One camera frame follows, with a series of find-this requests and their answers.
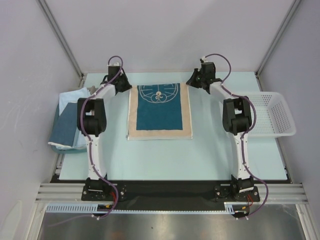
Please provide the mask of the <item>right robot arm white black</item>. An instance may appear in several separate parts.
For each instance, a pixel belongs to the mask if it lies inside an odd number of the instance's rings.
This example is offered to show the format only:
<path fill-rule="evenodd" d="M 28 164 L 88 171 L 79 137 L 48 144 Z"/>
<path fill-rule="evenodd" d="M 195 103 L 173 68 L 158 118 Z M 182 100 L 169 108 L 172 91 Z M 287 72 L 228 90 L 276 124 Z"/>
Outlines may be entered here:
<path fill-rule="evenodd" d="M 254 189 L 254 177 L 248 164 L 248 133 L 255 124 L 248 97 L 228 90 L 224 81 L 216 77 L 213 62 L 200 60 L 200 68 L 195 68 L 186 83 L 190 87 L 203 89 L 222 104 L 222 127 L 231 143 L 235 172 L 231 175 L 230 196 L 242 201 Z"/>

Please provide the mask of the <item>teal beige Doraemon towel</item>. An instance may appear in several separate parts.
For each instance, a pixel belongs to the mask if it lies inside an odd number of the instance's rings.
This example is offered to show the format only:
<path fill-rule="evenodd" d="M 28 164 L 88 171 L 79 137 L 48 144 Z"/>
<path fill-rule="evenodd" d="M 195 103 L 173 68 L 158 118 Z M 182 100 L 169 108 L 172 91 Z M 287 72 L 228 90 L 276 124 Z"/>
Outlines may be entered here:
<path fill-rule="evenodd" d="M 129 91 L 127 139 L 191 140 L 189 88 L 185 83 L 136 85 Z"/>

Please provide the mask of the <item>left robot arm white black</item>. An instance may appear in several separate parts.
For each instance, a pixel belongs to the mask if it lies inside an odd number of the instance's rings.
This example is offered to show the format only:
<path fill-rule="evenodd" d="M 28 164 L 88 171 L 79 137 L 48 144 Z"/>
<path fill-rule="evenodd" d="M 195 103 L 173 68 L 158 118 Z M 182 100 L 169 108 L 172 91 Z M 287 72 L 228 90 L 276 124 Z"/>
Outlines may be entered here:
<path fill-rule="evenodd" d="M 83 201 L 104 201 L 116 193 L 107 179 L 103 158 L 102 134 L 107 129 L 105 102 L 132 88 L 120 63 L 108 65 L 100 86 L 87 98 L 77 100 L 77 128 L 84 136 L 88 177 L 82 190 Z"/>

